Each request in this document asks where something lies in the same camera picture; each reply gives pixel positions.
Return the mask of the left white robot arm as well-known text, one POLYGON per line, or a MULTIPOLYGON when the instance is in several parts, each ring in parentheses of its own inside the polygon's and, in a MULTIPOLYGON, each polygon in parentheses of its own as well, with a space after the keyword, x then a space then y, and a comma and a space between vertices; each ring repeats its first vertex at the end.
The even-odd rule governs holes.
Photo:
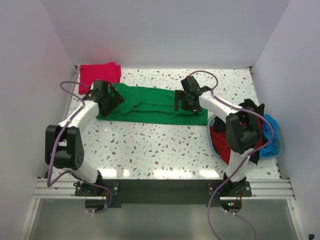
POLYGON ((124 97, 109 82, 95 80, 79 106, 57 125, 45 129, 45 162, 48 165, 47 187, 52 187, 63 175, 71 174, 80 182, 80 189, 92 196, 112 192, 104 185, 102 174, 85 160, 81 134, 97 116, 107 117, 125 102, 124 97))

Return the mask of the green t-shirt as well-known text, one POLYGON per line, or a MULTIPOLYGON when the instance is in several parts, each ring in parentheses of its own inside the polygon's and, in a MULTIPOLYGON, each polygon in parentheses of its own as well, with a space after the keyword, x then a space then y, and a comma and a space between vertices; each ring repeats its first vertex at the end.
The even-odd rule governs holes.
POLYGON ((103 121, 135 122, 163 125, 205 126, 208 111, 191 112, 183 109, 175 111, 175 92, 162 88, 129 86, 124 83, 113 85, 122 95, 121 103, 110 115, 96 118, 103 121))

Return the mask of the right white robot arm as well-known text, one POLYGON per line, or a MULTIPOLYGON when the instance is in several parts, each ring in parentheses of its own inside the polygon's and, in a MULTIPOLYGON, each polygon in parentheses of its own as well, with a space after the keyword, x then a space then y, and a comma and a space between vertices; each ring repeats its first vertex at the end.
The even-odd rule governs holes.
POLYGON ((213 94, 208 86, 200 87, 193 76, 181 80, 183 90, 176 90, 174 110, 199 113, 206 109, 225 123, 226 142, 230 148, 229 163, 218 192, 233 197, 246 182, 251 152, 262 138, 259 114, 213 94))

